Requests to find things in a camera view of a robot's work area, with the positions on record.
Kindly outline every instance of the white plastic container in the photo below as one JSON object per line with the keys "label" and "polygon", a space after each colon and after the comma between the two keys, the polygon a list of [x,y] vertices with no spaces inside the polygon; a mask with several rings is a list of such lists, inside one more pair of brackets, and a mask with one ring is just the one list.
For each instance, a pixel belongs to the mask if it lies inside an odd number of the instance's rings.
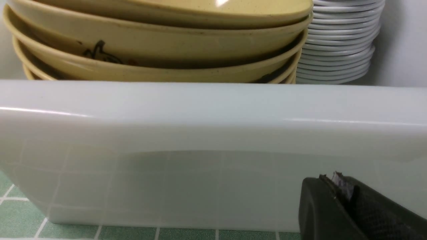
{"label": "white plastic container", "polygon": [[386,4],[374,86],[0,81],[0,169],[54,223],[298,231],[335,170],[427,217],[425,7]]}

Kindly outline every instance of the yellow bowl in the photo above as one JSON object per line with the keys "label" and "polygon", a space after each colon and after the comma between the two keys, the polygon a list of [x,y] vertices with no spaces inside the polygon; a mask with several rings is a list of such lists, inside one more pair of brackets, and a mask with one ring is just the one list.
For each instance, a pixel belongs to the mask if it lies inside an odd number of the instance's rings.
{"label": "yellow bowl", "polygon": [[298,61],[301,57],[302,50],[299,50],[284,66],[277,69],[276,71],[263,76],[261,79],[255,81],[255,83],[290,83],[292,80],[290,76],[298,66]]}
{"label": "yellow bowl", "polygon": [[28,80],[43,80],[39,76],[31,72],[30,69],[27,66],[25,66],[25,64],[22,64],[22,69],[24,70],[24,74]]}
{"label": "yellow bowl", "polygon": [[12,10],[5,6],[3,19],[12,34],[27,49],[67,79],[126,82],[254,82],[283,66],[301,50],[307,39],[304,30],[288,51],[260,62],[208,69],[161,69],[114,64],[65,53],[39,42]]}
{"label": "yellow bowl", "polygon": [[296,83],[296,67],[292,69],[292,73],[286,78],[286,81],[280,82],[280,84],[295,84]]}
{"label": "yellow bowl", "polygon": [[47,66],[42,61],[35,58],[15,37],[13,37],[12,42],[16,55],[26,66],[26,68],[29,69],[29,71],[39,76],[43,80],[61,79],[58,73],[56,73],[52,68]]}
{"label": "yellow bowl", "polygon": [[312,0],[38,0],[78,12],[166,26],[256,29],[301,21]]}
{"label": "yellow bowl", "polygon": [[189,29],[99,17],[38,3],[9,0],[32,31],[56,49],[92,59],[160,68],[212,68],[271,58],[308,26],[270,29]]}

